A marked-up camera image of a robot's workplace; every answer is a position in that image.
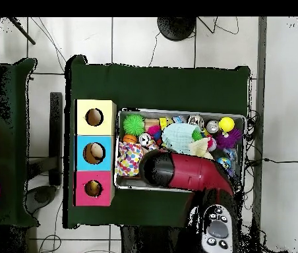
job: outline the purple pom pom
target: purple pom pom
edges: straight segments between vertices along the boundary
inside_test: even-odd
[[[237,128],[234,128],[228,132],[229,136],[226,138],[222,133],[219,133],[216,137],[217,148],[220,150],[224,148],[234,148],[236,143],[241,139],[241,131]]]

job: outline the pink pom pom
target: pink pom pom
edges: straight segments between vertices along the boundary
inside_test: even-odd
[[[149,127],[147,133],[150,136],[153,136],[153,135],[155,135],[155,133],[157,133],[159,131],[161,131],[161,127],[159,125],[155,125],[155,126]]]

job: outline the gray bin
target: gray bin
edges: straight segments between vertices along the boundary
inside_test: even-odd
[[[242,115],[227,115],[221,113],[199,113],[192,111],[164,111],[164,110],[153,110],[153,109],[137,109],[136,111],[131,111],[127,108],[120,109],[117,114],[117,123],[116,123],[116,131],[118,135],[116,135],[116,145],[115,145],[115,167],[117,166],[117,158],[119,157],[119,141],[125,135],[125,131],[123,129],[123,121],[127,115],[131,114],[139,114],[142,115],[145,119],[159,119],[160,117],[175,117],[178,115],[184,116],[185,119],[188,118],[189,115],[200,115],[204,119],[204,123],[206,124],[208,121],[217,120],[219,121],[222,117],[231,117],[235,121],[235,128],[238,128],[242,134],[243,138],[241,141],[237,143],[237,160],[233,166],[236,174],[239,176],[241,183],[243,185],[244,182],[244,164],[245,164],[245,152],[246,152],[246,140],[244,135],[247,133],[247,120]],[[211,154],[214,156],[214,159],[220,156],[220,151],[213,151]],[[187,190],[179,190],[179,189],[169,189],[169,188],[159,188],[153,187],[149,184],[146,184],[144,181],[140,179],[134,179],[131,177],[122,177],[114,174],[114,184],[117,188],[128,188],[128,189],[142,189],[142,190],[155,190],[155,191],[178,191],[178,192],[187,192]]]

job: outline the stacked cubes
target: stacked cubes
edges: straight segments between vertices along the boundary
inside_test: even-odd
[[[110,100],[78,99],[75,111],[74,205],[110,206],[116,105]]]

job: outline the dark green mat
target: dark green mat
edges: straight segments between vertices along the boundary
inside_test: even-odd
[[[74,99],[111,99],[118,109],[137,107],[246,116],[249,76],[248,67],[140,68],[87,65],[82,55],[69,59],[65,109],[65,158],[69,157],[69,162],[64,160],[64,197],[68,204],[64,205],[64,226],[114,223],[182,227],[193,197],[192,193],[117,190],[110,207],[73,207]]]
[[[0,64],[0,225],[36,226],[24,209],[27,178],[26,85],[35,59]]]

